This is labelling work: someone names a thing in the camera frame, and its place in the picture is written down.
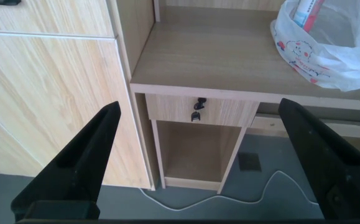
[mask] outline gray floor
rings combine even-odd
[[[307,178],[286,138],[245,136],[240,151],[259,154],[262,172],[241,172],[238,159],[229,174],[223,195],[254,202],[262,197],[265,183],[276,170],[282,170],[301,186],[309,200],[315,201]],[[11,200],[31,181],[29,177],[0,175],[0,223],[13,223]],[[168,187],[146,191],[163,204],[182,208],[215,195],[209,190]],[[231,219],[273,220],[323,218],[319,206],[312,205],[300,189],[286,176],[275,175],[261,202],[240,204],[214,198],[182,212],[173,212],[157,205],[138,189],[102,186],[98,199],[104,219]]]

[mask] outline white plastic bag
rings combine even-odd
[[[286,0],[271,33],[279,54],[309,82],[360,89],[360,0],[326,0],[310,33],[293,20],[298,0]]]

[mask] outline wooden desk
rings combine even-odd
[[[164,9],[165,17],[152,29],[131,80],[132,91],[146,94],[163,186],[220,193],[246,131],[286,135],[275,109],[282,98],[324,111],[319,117],[330,119],[325,122],[334,130],[360,138],[360,90],[324,89],[293,71],[280,57],[270,33],[277,12]],[[223,117],[228,122],[219,126],[175,123],[190,123],[198,97],[207,98],[201,123]],[[218,100],[224,101],[219,112],[205,118],[213,113],[210,110],[217,110],[209,102]],[[225,116],[227,100],[248,104],[242,114],[251,119],[243,122],[235,112]],[[184,111],[189,121],[182,118]],[[176,173],[173,167],[182,172]]]

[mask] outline cartoon print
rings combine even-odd
[[[308,75],[311,77],[310,81],[312,83],[316,83],[318,80],[314,79],[313,77],[320,77],[320,76],[324,76],[327,78],[330,78],[329,75],[324,74],[323,72],[317,72],[316,70],[307,67],[304,63],[302,63],[301,61],[299,61],[302,65],[303,68],[300,68],[300,66],[297,65],[297,61],[290,61],[289,64],[293,67],[294,70],[296,70],[296,68],[298,68],[300,71],[302,71],[304,74]]]
[[[279,41],[277,43],[277,46],[280,47],[280,49],[282,49],[283,51],[285,50],[285,45],[284,45],[284,43],[282,41]]]
[[[311,72],[315,73],[315,74],[316,74],[316,77],[319,77],[320,75],[323,75],[323,76],[326,76],[326,77],[330,78],[329,75],[326,75],[326,74],[324,74],[323,72],[317,72],[317,71],[315,71],[314,69],[310,69],[310,73],[311,73]]]
[[[305,41],[288,41],[286,47],[293,52],[300,60],[309,62],[312,54],[312,47]]]

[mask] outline wood grain panel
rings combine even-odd
[[[220,127],[205,124],[170,124],[170,147],[165,177],[220,182]]]
[[[42,166],[0,124],[0,174],[35,176]]]
[[[166,0],[168,6],[279,11],[285,0]]]
[[[113,37],[105,0],[22,0],[0,6],[0,31]]]
[[[150,188],[116,44],[0,35],[0,122],[45,166],[99,109],[118,101],[104,183]]]
[[[165,177],[168,186],[172,187],[188,187],[204,190],[218,190],[220,182],[205,181],[205,180],[189,180],[175,177]]]
[[[227,133],[227,135],[229,136],[224,138],[224,142],[226,143],[224,145],[225,147],[221,146],[221,183],[217,190],[217,194],[220,194],[224,188],[229,171],[231,171],[232,165],[234,163],[236,155],[238,154],[238,150],[239,147],[241,146],[246,130],[247,130],[246,127],[243,127],[238,130],[228,129],[227,127],[221,129],[221,135]]]
[[[115,34],[118,39],[119,55],[124,70],[124,79],[127,83],[127,88],[130,89],[129,82],[132,77],[132,71],[136,66],[150,29],[154,24],[152,2],[150,0],[143,0],[143,2],[121,0],[121,2],[118,3],[117,0],[108,0],[107,3],[116,28]],[[144,154],[145,163],[147,164],[150,184],[152,189],[155,189],[159,179],[159,166],[152,125],[147,113],[145,95],[130,92],[129,96],[137,125],[137,131],[139,133],[141,148]]]
[[[272,129],[248,128],[246,134],[288,138],[286,131],[276,131]],[[360,151],[360,138],[344,137],[344,139]]]
[[[199,110],[201,120],[191,122],[197,97],[146,94],[146,98],[150,119],[195,124],[248,127],[259,106],[253,101],[208,98],[205,108]]]
[[[340,136],[360,138],[360,122],[322,120]],[[257,114],[251,128],[286,131],[279,116]]]
[[[157,160],[159,164],[160,181],[162,188],[166,188],[165,184],[165,170],[167,169],[168,157],[170,153],[170,124],[152,120],[152,130],[154,133]]]
[[[152,0],[108,0],[129,80],[154,25]]]

